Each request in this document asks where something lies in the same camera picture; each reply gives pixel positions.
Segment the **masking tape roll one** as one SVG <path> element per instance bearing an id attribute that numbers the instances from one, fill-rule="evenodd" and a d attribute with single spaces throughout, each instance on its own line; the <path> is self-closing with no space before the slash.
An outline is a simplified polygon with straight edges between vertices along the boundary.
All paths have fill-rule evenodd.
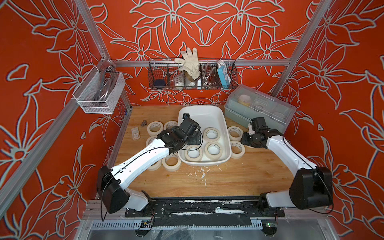
<path id="1" fill-rule="evenodd" d="M 168 121 L 164 124 L 164 130 L 171 129 L 178 125 L 177 121 Z"/>

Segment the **masking tape roll four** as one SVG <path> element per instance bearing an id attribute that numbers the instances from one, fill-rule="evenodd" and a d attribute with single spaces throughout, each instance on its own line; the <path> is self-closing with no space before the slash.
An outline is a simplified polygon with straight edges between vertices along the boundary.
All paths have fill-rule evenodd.
<path id="1" fill-rule="evenodd" d="M 157 136 L 163 130 L 164 130 L 164 125 L 158 121 L 151 122 L 147 126 L 147 132 L 150 136 Z"/>

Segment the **masking tape roll eight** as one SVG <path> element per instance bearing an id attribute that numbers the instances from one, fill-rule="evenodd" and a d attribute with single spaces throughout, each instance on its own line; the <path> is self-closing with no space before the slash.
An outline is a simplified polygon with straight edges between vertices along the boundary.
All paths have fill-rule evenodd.
<path id="1" fill-rule="evenodd" d="M 243 136 L 243 130 L 237 126 L 228 127 L 228 133 L 231 141 L 240 142 Z"/>

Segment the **masking tape roll ten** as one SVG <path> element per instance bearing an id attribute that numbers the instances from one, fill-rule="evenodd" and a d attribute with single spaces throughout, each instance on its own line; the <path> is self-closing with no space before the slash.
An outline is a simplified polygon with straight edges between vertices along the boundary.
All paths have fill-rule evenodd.
<path id="1" fill-rule="evenodd" d="M 163 158 L 162 164 L 167 171 L 175 172 L 181 167 L 182 161 L 180 160 L 179 155 L 175 153 Z"/>

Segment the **masking tape roll three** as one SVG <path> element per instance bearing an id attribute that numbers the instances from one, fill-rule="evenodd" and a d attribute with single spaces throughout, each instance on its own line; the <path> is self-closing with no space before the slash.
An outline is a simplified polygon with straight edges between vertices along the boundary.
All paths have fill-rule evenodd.
<path id="1" fill-rule="evenodd" d="M 157 138 L 157 136 L 150 136 L 147 140 L 146 140 L 146 146 L 149 146 L 155 139 Z"/>

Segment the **masking tape roll seven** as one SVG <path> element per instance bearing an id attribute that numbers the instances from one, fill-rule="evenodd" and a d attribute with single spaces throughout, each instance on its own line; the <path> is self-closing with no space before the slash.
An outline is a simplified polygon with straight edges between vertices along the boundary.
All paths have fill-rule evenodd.
<path id="1" fill-rule="evenodd" d="M 233 159 L 241 159 L 245 154 L 245 147 L 238 141 L 231 141 L 231 158 Z"/>

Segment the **masking tape roll nine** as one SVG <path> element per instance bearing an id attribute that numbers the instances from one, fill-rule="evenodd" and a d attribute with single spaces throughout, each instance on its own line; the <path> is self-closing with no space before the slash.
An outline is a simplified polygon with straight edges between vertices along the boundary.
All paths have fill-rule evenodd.
<path id="1" fill-rule="evenodd" d="M 207 142 L 217 142 L 221 137 L 221 133 L 216 128 L 206 128 L 204 130 L 204 139 Z"/>

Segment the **white plastic storage tray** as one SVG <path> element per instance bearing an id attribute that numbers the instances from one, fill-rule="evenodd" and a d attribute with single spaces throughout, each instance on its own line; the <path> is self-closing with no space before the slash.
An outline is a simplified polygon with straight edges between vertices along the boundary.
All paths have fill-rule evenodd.
<path id="1" fill-rule="evenodd" d="M 195 120 L 201 127 L 201 132 L 203 134 L 203 145 L 201 147 L 203 151 L 203 158 L 200 162 L 189 162 L 185 158 L 185 151 L 180 150 L 178 152 L 179 158 L 182 162 L 190 166 L 199 166 L 199 167 L 208 167 L 214 165 L 220 165 L 225 163 L 231 158 L 231 145 L 230 137 L 228 133 L 227 123 L 223 114 L 223 111 L 215 106 L 189 106 L 184 107 L 179 111 L 178 123 L 180 124 L 183 114 L 190 114 L 191 118 Z M 223 154 L 221 158 L 217 161 L 209 160 L 205 155 L 205 146 L 208 143 L 204 139 L 204 130 L 206 128 L 216 128 L 220 131 L 221 137 L 217 141 L 223 147 Z"/>

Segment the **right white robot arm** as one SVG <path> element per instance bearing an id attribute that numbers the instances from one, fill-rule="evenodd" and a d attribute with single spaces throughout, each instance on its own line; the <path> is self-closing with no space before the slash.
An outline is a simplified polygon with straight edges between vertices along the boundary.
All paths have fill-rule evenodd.
<path id="1" fill-rule="evenodd" d="M 260 195 L 259 206 L 262 210 L 297 208 L 313 211 L 319 207 L 334 206 L 331 171 L 305 158 L 280 131 L 269 128 L 263 117 L 250 120 L 249 131 L 243 133 L 241 144 L 272 151 L 294 177 L 288 190 Z"/>

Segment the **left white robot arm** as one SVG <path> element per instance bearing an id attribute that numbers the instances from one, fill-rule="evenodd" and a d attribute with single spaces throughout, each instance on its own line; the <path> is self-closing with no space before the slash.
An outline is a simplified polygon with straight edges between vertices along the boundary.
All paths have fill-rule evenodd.
<path id="1" fill-rule="evenodd" d="M 109 214 L 123 208 L 142 211 L 150 202 L 144 192 L 129 190 L 129 185 L 153 164 L 180 150 L 186 145 L 203 143 L 200 125 L 184 114 L 180 125 L 160 131 L 156 139 L 136 155 L 112 168 L 103 166 L 98 171 L 97 192 L 101 207 Z"/>

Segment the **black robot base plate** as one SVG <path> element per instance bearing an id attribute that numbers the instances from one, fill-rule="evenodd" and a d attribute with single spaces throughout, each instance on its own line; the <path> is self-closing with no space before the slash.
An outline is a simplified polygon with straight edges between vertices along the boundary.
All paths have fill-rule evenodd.
<path id="1" fill-rule="evenodd" d="M 152 198 L 140 212 L 126 209 L 126 218 L 150 218 L 156 227 L 251 226 L 252 220 L 275 224 L 282 208 L 265 207 L 258 196 Z"/>

